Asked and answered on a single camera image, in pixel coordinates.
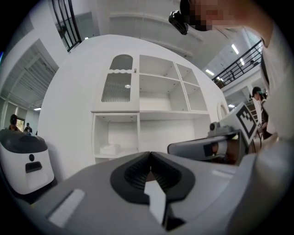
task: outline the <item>black camera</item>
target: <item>black camera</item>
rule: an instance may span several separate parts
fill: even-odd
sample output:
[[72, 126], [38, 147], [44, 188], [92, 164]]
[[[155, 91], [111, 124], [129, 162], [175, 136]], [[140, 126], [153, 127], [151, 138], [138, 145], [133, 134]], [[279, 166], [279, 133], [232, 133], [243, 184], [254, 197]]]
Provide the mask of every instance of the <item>black camera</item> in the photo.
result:
[[188, 0], [181, 0], [180, 10], [171, 12], [169, 22], [182, 35], [187, 35], [189, 25], [198, 31], [208, 31], [212, 29], [211, 26], [206, 25], [206, 22], [200, 20], [200, 16], [195, 16], [193, 13], [190, 14], [190, 3]]

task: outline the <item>person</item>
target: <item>person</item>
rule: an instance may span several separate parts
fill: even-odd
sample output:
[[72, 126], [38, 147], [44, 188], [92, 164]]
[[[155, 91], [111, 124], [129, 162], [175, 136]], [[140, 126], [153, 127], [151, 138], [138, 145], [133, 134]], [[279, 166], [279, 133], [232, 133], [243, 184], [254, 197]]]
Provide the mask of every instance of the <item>person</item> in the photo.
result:
[[[241, 26], [251, 29], [261, 37], [263, 43], [261, 74], [269, 96], [275, 95], [279, 86], [290, 83], [289, 80], [294, 76], [292, 51], [278, 26], [254, 1], [219, 0], [213, 3], [210, 0], [187, 1], [190, 4], [190, 18], [198, 19], [198, 22], [206, 25], [207, 28], [224, 29]], [[269, 113], [266, 127], [267, 132], [272, 136], [263, 140], [261, 144], [259, 141], [255, 142], [254, 147], [250, 145], [249, 152], [258, 153], [278, 140], [271, 113]], [[293, 136], [285, 133], [286, 131], [279, 127], [279, 133], [283, 132], [284, 136]], [[215, 144], [213, 152], [217, 150], [218, 145]], [[228, 141], [227, 154], [235, 161], [237, 152], [236, 142]]]
[[10, 117], [10, 125], [8, 127], [9, 130], [13, 130], [13, 131], [20, 131], [17, 128], [17, 115], [12, 114]]
[[230, 73], [232, 74], [232, 76], [233, 76], [233, 81], [234, 81], [234, 80], [235, 80], [234, 72], [231, 70]]
[[250, 61], [250, 65], [253, 65], [253, 67], [255, 67], [258, 64], [259, 64], [258, 61], [256, 61], [256, 62], [254, 60]]
[[263, 139], [266, 140], [267, 138], [271, 137], [271, 134], [266, 131], [267, 124], [268, 124], [268, 114], [264, 109], [263, 105], [266, 102], [266, 94], [262, 93], [260, 87], [254, 87], [252, 90], [252, 97], [260, 102], [261, 108], [261, 131], [263, 134]]
[[33, 129], [29, 126], [29, 123], [27, 123], [27, 127], [24, 129], [24, 132], [33, 132]]

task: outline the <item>white shirt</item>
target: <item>white shirt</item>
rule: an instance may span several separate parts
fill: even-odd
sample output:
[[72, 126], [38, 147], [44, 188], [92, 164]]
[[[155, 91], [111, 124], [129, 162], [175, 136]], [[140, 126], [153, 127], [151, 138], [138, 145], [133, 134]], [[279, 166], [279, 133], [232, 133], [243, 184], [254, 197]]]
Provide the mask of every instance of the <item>white shirt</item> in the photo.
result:
[[271, 41], [267, 48], [264, 46], [262, 54], [269, 79], [269, 98], [265, 103], [265, 110], [269, 114], [267, 131], [290, 138], [294, 134], [294, 58], [276, 24]]

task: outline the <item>staircase railing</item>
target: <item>staircase railing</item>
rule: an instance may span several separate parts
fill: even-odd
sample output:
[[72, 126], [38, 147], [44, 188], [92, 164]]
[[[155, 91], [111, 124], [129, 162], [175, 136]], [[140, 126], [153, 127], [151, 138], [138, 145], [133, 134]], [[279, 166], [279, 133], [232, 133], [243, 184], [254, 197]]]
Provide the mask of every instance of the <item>staircase railing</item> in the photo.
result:
[[82, 42], [74, 17], [72, 1], [52, 0], [52, 5], [57, 20], [57, 30], [61, 39], [65, 42], [67, 50], [70, 51]]
[[212, 80], [219, 87], [223, 88], [232, 81], [238, 79], [246, 72], [250, 71], [256, 65], [261, 63], [262, 44], [261, 40], [251, 47], [247, 52], [241, 55], [230, 66], [216, 75]]

